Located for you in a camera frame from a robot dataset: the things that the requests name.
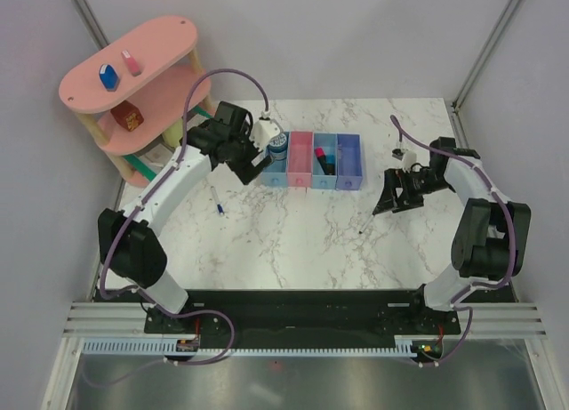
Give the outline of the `blue tape roll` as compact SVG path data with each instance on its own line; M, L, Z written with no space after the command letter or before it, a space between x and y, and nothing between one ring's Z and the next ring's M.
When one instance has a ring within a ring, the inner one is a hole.
M276 161L286 160L288 150L288 134L280 133L267 146L268 153Z

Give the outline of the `black marker pen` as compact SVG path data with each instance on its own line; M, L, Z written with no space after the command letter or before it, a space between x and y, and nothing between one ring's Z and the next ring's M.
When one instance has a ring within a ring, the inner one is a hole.
M373 214L370 214L364 221L364 223L361 225L361 227L359 228L358 231L358 235L362 235L364 234L364 232L366 231L366 229L369 227L369 225L371 224L371 222L373 221Z

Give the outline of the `pink black highlighter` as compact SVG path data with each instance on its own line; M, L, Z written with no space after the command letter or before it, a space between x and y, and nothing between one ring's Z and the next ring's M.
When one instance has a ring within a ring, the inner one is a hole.
M324 175L328 175L328 164L326 162L326 154L324 152L324 150L320 147L315 148L315 156L317 159L317 162L319 163L323 174Z

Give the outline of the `white blue pen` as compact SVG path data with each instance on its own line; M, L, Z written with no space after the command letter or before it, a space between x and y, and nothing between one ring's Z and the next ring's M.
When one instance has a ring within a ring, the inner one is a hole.
M225 214L225 212L224 212L223 206L222 206L222 204L221 204L221 201L220 201L220 199L219 199L219 196L218 196L218 193L217 193L216 188L215 188L214 186L211 186L211 187L210 187L210 191L211 191L211 193L212 193L212 199L213 199L213 201L214 201L214 203L215 203L215 205L216 205L216 210L217 210L218 214L219 214L220 216L223 216L223 215Z

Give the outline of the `blue white eraser block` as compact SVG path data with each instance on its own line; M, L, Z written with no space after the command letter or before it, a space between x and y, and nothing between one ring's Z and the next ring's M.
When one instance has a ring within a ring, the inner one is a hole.
M110 64L102 64L99 69L99 79L108 92L114 92L119 86L120 77Z

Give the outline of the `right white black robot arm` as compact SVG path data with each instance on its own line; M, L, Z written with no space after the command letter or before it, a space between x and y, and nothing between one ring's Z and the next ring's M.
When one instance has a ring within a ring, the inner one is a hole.
M478 153L457 147L453 138L429 144L429 163L389 168L373 214L401 213L424 205L424 197L451 190L463 212L451 244L450 265L414 294L408 325L427 333L448 312L478 290L497 290L523 266L531 209L499 191Z

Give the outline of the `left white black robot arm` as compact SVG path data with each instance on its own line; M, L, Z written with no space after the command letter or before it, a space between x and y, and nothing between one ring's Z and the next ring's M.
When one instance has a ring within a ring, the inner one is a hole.
M119 211L100 214L101 295L112 296L106 290L106 276L112 271L159 305L174 332L191 329L196 313L186 306L188 293L167 271L168 258L158 237L186 195L218 165L227 165L244 185L256 179L271 164L265 150L281 131L269 111L254 119L247 109L225 101L214 117L189 128L170 161L140 195Z

